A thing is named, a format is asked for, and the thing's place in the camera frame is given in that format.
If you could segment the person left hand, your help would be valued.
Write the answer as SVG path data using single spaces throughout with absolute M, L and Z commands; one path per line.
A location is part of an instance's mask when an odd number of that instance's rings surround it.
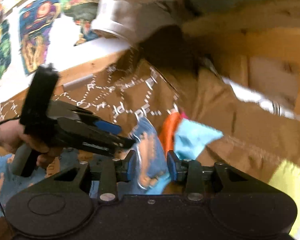
M 40 153 L 37 157 L 37 166 L 47 168 L 54 159 L 63 152 L 62 147 L 49 148 L 38 139 L 25 134 L 24 126 L 19 119 L 0 121 L 0 147 L 4 148 L 8 153 L 15 154 L 22 144 L 27 144 L 33 150 Z

